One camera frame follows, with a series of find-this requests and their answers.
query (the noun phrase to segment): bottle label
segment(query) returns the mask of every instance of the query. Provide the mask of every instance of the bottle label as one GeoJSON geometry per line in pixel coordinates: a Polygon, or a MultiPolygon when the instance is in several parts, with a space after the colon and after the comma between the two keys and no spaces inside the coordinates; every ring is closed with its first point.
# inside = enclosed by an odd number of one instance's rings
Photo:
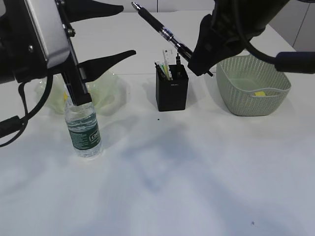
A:
{"type": "Polygon", "coordinates": [[[78,133],[69,130],[69,132],[73,146],[79,150],[92,149],[100,142],[98,124],[88,131],[78,133]]]}

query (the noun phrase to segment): table surface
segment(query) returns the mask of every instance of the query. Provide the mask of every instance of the table surface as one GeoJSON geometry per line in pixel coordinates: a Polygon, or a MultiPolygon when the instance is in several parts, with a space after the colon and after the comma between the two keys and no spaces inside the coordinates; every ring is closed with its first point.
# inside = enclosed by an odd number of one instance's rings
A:
{"type": "MultiPolygon", "coordinates": [[[[191,48],[206,14],[155,13],[191,48]]],[[[227,110],[215,78],[189,74],[187,109],[159,113],[153,61],[168,43],[134,13],[74,27],[80,61],[137,51],[112,68],[122,99],[98,116],[105,152],[84,161],[63,116],[32,119],[0,149],[0,235],[314,235],[314,75],[288,74],[280,108],[247,118],[227,110]]],[[[270,27],[253,44],[293,51],[270,27]]],[[[23,115],[16,83],[1,85],[0,101],[0,120],[23,115]]]]}

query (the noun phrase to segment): black pen holder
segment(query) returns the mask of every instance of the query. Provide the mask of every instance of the black pen holder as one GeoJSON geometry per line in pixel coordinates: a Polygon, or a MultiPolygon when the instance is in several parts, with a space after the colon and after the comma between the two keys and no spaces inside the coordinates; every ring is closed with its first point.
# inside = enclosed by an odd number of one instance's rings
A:
{"type": "Polygon", "coordinates": [[[157,107],[160,112],[182,111],[186,108],[188,75],[183,65],[178,78],[177,65],[170,65],[173,80],[164,80],[157,70],[157,107]]]}

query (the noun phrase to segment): water bottle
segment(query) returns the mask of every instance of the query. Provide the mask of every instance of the water bottle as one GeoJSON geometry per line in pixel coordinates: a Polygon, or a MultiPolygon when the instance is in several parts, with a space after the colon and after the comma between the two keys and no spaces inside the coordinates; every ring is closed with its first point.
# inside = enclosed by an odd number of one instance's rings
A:
{"type": "Polygon", "coordinates": [[[89,158],[98,155],[102,149],[96,111],[92,102],[74,106],[67,93],[64,118],[68,126],[74,150],[78,156],[89,158]]]}

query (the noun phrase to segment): green basket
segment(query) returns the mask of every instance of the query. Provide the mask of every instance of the green basket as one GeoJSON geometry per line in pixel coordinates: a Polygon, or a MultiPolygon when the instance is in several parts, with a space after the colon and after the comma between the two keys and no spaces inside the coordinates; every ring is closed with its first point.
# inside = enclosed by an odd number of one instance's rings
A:
{"type": "Polygon", "coordinates": [[[217,65],[217,82],[229,111],[246,117],[273,113],[291,89],[284,73],[252,55],[220,62],[217,65]]]}

